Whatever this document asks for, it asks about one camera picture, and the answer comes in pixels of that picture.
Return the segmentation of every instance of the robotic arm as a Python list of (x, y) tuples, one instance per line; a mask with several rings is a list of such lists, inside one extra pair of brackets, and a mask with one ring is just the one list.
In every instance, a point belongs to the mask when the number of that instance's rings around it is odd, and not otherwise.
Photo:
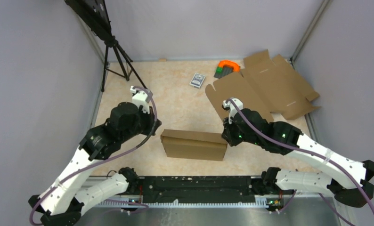
[(138, 135), (155, 133), (161, 121), (154, 121), (153, 109), (148, 105), (148, 95), (131, 87), (132, 102), (122, 102), (112, 109), (111, 116), (104, 124), (91, 128), (81, 140), (73, 158), (49, 189), (41, 195), (34, 195), (29, 204), (34, 207), (53, 187), (56, 189), (40, 203), (36, 211), (43, 213), (41, 222), (45, 226), (73, 225), (89, 209), (103, 200), (136, 189), (136, 173), (130, 168), (122, 168), (119, 173), (98, 185), (81, 189), (81, 186), (95, 167), (64, 180), (72, 173), (104, 161), (118, 151), (121, 145)]
[(241, 142), (248, 142), (258, 145), (271, 153), (277, 153), (288, 157), (296, 158), (307, 162), (312, 167), (320, 170), (319, 173), (293, 172), (280, 168), (270, 167), (263, 172), (261, 177), (263, 182), (274, 190), (305, 190), (310, 192), (334, 195), (339, 202), (352, 207), (362, 207), (366, 200), (359, 192), (351, 179), (340, 169), (332, 165), (332, 160), (349, 172), (356, 182), (362, 185), (363, 190), (371, 199), (374, 193), (374, 186), (369, 180), (374, 176), (374, 162), (366, 160), (364, 162), (354, 161), (345, 158), (329, 148), (326, 148), (291, 124), (283, 121), (268, 123), (262, 119), (258, 112), (250, 109), (243, 109), (243, 103), (236, 99), (233, 102), (248, 119), (248, 121), (266, 136), (283, 144), (309, 150), (324, 156), (323, 160), (311, 154), (298, 152), (276, 145), (253, 131), (237, 109), (230, 101), (223, 101), (223, 109), (229, 111), (229, 116), (224, 119), (224, 131), (222, 137), (230, 144), (236, 146)]

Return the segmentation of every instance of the tripod leg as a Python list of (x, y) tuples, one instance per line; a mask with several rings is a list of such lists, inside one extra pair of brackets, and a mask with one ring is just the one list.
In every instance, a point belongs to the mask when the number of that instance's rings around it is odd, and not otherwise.
[(128, 80), (129, 80), (129, 77), (127, 76), (126, 69), (124, 68), (124, 65), (123, 65), (123, 63), (122, 63), (121, 56), (119, 55), (119, 52), (118, 52), (118, 50), (116, 49), (116, 46), (114, 46), (113, 48), (114, 48), (114, 52), (115, 52), (116, 58), (118, 59), (118, 62), (119, 62), (119, 64), (121, 65), (123, 75), (124, 75), (124, 77), (126, 78), (126, 81), (128, 81)]
[(102, 87), (101, 87), (101, 92), (104, 92), (104, 86), (105, 86), (105, 72), (108, 67), (108, 49), (109, 47), (105, 47), (105, 60), (104, 60), (104, 73), (102, 75)]
[(141, 85), (144, 87), (144, 88), (147, 88), (147, 86), (144, 84), (144, 82), (141, 80), (140, 76), (137, 74), (136, 70), (134, 69), (133, 65), (131, 65), (130, 63), (130, 60), (126, 57), (127, 54), (126, 52), (121, 48), (121, 46), (118, 44), (117, 45), (119, 51), (121, 52), (122, 56), (125, 58), (126, 60), (126, 63), (130, 66), (130, 69), (134, 72), (134, 74), (136, 75), (137, 79), (140, 81)]

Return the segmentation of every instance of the deck of cards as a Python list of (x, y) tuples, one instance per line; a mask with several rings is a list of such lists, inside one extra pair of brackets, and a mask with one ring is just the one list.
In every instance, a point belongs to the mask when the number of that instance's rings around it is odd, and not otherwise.
[(205, 75), (195, 73), (195, 75), (193, 76), (193, 79), (190, 82), (190, 86), (200, 89), (204, 80), (205, 80)]

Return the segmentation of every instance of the black stand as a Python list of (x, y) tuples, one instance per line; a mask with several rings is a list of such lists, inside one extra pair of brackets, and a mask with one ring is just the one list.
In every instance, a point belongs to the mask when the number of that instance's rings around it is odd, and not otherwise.
[[(102, 76), (102, 87), (101, 91), (104, 92), (105, 86), (105, 73), (106, 71), (110, 71), (114, 74), (117, 74), (121, 77), (124, 77), (126, 81), (130, 80), (131, 72), (134, 72), (137, 79), (140, 81), (141, 85), (144, 88), (147, 88), (144, 82), (141, 80), (140, 76), (137, 74), (136, 70), (134, 69), (133, 65), (131, 65), (132, 59), (130, 59), (129, 55), (123, 50), (123, 48), (119, 45), (118, 40), (115, 39), (115, 36), (112, 35), (112, 28), (110, 25), (110, 21), (108, 18), (108, 12), (106, 10), (106, 5), (104, 0), (65, 0), (65, 3), (69, 5), (73, 11), (91, 28), (91, 30), (105, 43), (105, 60), (104, 60), (104, 72)], [(119, 64), (121, 65), (121, 69), (123, 72), (119, 74), (108, 69), (108, 51), (109, 48), (112, 48), (115, 52), (116, 59), (118, 60)], [(122, 59), (121, 55), (125, 59), (125, 62), (128, 66), (130, 66), (131, 71), (127, 72)]]

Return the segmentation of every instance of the unfolded cardboard box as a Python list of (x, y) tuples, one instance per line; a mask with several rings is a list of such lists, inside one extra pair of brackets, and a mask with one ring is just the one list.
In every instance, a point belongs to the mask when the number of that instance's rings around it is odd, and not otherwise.
[[(228, 75), (215, 81), (213, 86), (206, 87), (205, 93), (216, 111), (223, 110), (222, 101), (230, 97), (240, 99), (244, 108), (259, 112), (269, 122), (273, 121), (269, 117), (270, 112), (281, 113), (285, 119), (293, 120), (319, 108), (310, 103), (319, 94), (281, 55), (270, 59), (265, 50), (244, 58), (244, 65), (239, 74), (243, 80), (231, 81), (238, 76), (235, 74), (233, 78), (228, 78)], [(241, 91), (242, 83), (249, 84), (254, 94)], [(223, 86), (227, 87), (226, 93), (214, 94), (212, 91), (219, 90), (217, 87), (224, 89)], [(218, 114), (222, 119), (227, 117), (227, 113)]]
[(161, 142), (172, 158), (222, 161), (227, 149), (219, 133), (164, 129)]

